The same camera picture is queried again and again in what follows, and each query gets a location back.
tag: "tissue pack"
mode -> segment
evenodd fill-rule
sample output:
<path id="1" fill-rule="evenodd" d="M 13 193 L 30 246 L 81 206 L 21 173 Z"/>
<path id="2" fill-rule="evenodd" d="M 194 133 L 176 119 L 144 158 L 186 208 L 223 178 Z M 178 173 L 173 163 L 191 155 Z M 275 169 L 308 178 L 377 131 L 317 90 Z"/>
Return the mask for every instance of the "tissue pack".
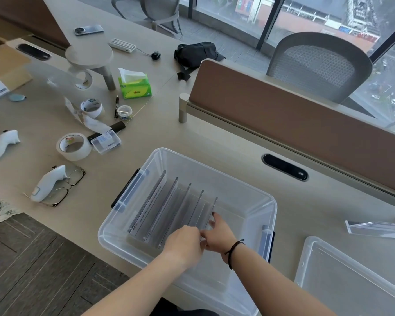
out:
<path id="1" fill-rule="evenodd" d="M 119 68 L 120 89 L 124 99 L 133 99 L 142 96 L 151 96 L 151 85 L 148 75 L 142 72 L 135 72 Z"/>

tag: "sneaker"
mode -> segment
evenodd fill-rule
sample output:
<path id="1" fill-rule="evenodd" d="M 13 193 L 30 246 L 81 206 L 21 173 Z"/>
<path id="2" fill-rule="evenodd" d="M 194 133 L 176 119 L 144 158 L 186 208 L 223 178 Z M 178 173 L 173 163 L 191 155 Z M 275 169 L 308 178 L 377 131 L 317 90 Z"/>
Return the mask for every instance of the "sneaker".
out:
<path id="1" fill-rule="evenodd" d="M 19 214 L 21 211 L 17 210 L 7 202 L 0 201 L 0 222 L 7 220 L 13 215 Z"/>

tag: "white controller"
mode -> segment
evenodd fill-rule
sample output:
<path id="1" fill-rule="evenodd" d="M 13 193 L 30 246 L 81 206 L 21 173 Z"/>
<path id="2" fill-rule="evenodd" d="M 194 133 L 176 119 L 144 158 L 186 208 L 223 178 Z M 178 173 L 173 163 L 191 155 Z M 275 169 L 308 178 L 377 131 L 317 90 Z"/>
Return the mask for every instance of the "white controller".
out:
<path id="1" fill-rule="evenodd" d="M 0 158 L 5 153 L 6 148 L 9 144 L 19 143 L 18 131 L 4 131 L 0 134 Z"/>
<path id="2" fill-rule="evenodd" d="M 68 178 L 66 175 L 66 165 L 60 165 L 55 169 L 50 170 L 42 179 L 38 182 L 37 186 L 31 194 L 31 200 L 34 202 L 41 202 L 47 195 L 53 190 L 54 184 L 59 181 Z"/>
<path id="3" fill-rule="evenodd" d="M 125 51 L 128 53 L 132 53 L 133 50 L 136 49 L 136 45 L 119 39 L 112 39 L 110 42 L 108 42 L 108 45 L 115 49 Z"/>

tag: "cable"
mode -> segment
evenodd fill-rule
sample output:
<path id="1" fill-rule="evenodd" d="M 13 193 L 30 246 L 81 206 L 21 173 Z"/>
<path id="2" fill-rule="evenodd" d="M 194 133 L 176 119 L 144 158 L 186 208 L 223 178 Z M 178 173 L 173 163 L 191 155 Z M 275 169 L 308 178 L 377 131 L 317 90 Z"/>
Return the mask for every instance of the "cable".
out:
<path id="1" fill-rule="evenodd" d="M 147 56 L 151 56 L 150 54 L 143 52 L 143 51 L 142 51 L 141 49 L 139 49 L 139 48 L 136 48 L 136 49 L 139 50 L 139 51 L 141 51 L 143 54 L 146 54 Z"/>

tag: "black bag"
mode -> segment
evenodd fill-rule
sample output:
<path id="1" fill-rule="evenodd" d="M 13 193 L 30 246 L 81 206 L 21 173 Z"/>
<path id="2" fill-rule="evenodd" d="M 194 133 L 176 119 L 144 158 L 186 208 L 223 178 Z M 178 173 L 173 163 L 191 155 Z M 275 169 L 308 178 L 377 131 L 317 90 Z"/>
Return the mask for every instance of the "black bag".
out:
<path id="1" fill-rule="evenodd" d="M 174 51 L 174 59 L 180 64 L 181 69 L 181 72 L 177 73 L 179 80 L 190 79 L 189 74 L 200 67 L 200 63 L 206 58 L 221 61 L 225 57 L 216 51 L 215 44 L 211 42 L 180 44 Z"/>

